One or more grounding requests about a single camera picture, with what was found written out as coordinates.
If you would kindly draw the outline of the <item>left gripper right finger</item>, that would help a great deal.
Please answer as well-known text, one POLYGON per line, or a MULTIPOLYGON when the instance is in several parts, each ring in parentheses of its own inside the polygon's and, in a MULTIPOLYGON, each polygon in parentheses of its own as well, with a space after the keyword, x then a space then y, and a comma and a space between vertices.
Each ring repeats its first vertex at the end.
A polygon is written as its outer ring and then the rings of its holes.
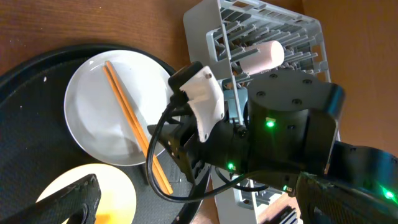
POLYGON ((394 223, 397 204, 382 195, 302 172, 296 198, 304 223, 394 223))

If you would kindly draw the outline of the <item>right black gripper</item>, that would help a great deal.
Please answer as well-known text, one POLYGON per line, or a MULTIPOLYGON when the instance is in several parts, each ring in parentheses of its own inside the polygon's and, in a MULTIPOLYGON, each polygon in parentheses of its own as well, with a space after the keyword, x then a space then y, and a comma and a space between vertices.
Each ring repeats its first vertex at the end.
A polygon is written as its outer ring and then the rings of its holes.
POLYGON ((157 142, 172 156, 187 180, 201 182, 210 166, 241 175, 249 172, 249 134, 245 126, 219 121, 201 142, 196 119, 163 125, 157 142))

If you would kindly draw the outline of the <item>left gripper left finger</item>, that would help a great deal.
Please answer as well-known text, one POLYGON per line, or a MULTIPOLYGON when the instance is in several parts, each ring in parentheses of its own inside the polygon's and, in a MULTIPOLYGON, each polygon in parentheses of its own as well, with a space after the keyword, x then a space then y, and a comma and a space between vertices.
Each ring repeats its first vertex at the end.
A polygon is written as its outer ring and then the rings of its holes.
POLYGON ((1 220, 1 224, 94 223, 100 199, 101 190, 97 176, 88 174, 26 209, 1 220))

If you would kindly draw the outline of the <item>yellow plastic bowl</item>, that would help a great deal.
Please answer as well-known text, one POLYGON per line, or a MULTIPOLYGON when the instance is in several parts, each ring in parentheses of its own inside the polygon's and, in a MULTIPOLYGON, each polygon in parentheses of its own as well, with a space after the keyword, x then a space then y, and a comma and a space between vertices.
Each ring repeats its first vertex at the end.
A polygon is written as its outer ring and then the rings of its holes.
POLYGON ((136 191, 130 178, 107 164, 86 164, 66 171, 49 184, 38 201, 88 175, 95 174, 101 190, 96 224, 131 224, 136 212, 136 191))

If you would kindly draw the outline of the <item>grey round plate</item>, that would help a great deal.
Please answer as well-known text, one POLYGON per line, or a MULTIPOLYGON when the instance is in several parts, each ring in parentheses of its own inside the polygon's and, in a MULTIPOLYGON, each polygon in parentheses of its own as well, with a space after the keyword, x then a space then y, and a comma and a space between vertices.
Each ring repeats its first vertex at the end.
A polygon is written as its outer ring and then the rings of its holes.
POLYGON ((110 50, 85 61, 70 79, 64 98, 67 126, 95 159, 116 166, 143 164, 145 155, 104 73, 107 61, 142 128, 157 124, 172 95, 170 73, 142 53, 110 50))

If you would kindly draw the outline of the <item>pink plastic cup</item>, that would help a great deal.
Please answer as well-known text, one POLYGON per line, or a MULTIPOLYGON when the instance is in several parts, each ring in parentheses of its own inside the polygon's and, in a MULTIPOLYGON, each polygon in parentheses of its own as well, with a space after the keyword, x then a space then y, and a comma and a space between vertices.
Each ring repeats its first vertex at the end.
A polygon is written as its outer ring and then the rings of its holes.
POLYGON ((284 48, 282 44, 276 40, 246 47, 245 51, 252 49, 258 49, 259 52, 239 61, 243 72, 248 75, 276 68, 284 62, 284 48))

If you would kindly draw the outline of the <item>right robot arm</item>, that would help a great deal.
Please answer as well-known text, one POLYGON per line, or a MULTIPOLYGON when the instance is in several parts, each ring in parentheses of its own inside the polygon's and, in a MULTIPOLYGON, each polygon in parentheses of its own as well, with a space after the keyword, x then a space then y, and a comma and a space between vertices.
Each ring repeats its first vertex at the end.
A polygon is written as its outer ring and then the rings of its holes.
POLYGON ((290 194, 302 172, 390 201, 397 200, 397 158, 337 140, 345 92, 296 70, 255 76, 247 87, 244 124, 217 122, 203 141, 198 119, 188 108, 179 123, 163 124, 152 137, 166 147, 190 182, 203 164, 290 194))

